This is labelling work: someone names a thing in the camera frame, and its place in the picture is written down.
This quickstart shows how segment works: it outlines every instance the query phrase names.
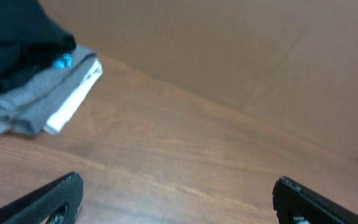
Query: black object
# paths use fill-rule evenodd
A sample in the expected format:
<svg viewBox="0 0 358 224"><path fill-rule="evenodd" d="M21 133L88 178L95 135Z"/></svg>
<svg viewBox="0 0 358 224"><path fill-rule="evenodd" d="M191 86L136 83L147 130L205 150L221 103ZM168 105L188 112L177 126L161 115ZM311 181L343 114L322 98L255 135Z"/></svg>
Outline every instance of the black object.
<svg viewBox="0 0 358 224"><path fill-rule="evenodd" d="M274 186L273 208L280 224L358 224L358 215L288 177L281 177Z"/></svg>
<svg viewBox="0 0 358 224"><path fill-rule="evenodd" d="M83 180L72 172L0 208L0 223L73 224L83 197Z"/></svg>
<svg viewBox="0 0 358 224"><path fill-rule="evenodd" d="M0 0L0 93L24 85L75 47L38 0Z"/></svg>

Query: folded towel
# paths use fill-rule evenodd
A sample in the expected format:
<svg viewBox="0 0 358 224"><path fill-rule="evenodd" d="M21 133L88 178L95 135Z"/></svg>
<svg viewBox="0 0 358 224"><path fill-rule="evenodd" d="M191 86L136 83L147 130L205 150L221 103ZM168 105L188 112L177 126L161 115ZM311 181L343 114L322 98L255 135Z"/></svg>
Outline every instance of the folded towel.
<svg viewBox="0 0 358 224"><path fill-rule="evenodd" d="M0 0L0 93L29 82L76 47L35 0Z"/></svg>
<svg viewBox="0 0 358 224"><path fill-rule="evenodd" d="M92 86L96 83L96 81L98 81L102 74L102 65L99 60L96 60L79 87L77 87L62 104L62 106L53 115L51 115L51 117L49 117L46 125L44 126L44 131L49 134L60 133L64 125L69 122L91 90Z"/></svg>
<svg viewBox="0 0 358 224"><path fill-rule="evenodd" d="M26 85L0 95L0 134L39 134L49 117L78 87L96 61L90 49L78 46L71 53L72 65L48 68Z"/></svg>

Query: folded clothes stack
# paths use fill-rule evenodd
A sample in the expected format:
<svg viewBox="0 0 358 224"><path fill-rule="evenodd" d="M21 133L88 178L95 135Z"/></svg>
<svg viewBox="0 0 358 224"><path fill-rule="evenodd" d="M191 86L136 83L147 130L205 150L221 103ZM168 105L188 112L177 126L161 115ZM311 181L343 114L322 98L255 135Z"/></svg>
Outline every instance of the folded clothes stack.
<svg viewBox="0 0 358 224"><path fill-rule="evenodd" d="M102 73L37 1L0 0L0 134L58 134Z"/></svg>

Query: wood grain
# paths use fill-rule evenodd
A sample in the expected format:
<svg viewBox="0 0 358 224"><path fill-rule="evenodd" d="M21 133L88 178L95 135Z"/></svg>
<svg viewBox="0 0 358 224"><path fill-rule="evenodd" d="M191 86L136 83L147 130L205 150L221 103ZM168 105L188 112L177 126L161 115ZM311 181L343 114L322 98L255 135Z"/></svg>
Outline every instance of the wood grain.
<svg viewBox="0 0 358 224"><path fill-rule="evenodd" d="M358 213L358 163L101 56L58 136L0 136L0 207L77 170L78 223L278 223L287 175Z"/></svg>

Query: gray cloth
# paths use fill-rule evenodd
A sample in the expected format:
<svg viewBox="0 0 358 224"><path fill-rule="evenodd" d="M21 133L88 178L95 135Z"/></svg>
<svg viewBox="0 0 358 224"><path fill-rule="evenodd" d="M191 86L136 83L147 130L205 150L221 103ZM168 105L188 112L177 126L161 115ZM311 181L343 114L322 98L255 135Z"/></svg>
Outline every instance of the gray cloth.
<svg viewBox="0 0 358 224"><path fill-rule="evenodd" d="M96 60L83 46L71 54L68 68L48 68L20 88L0 95L0 134L39 134L50 117L80 84Z"/></svg>

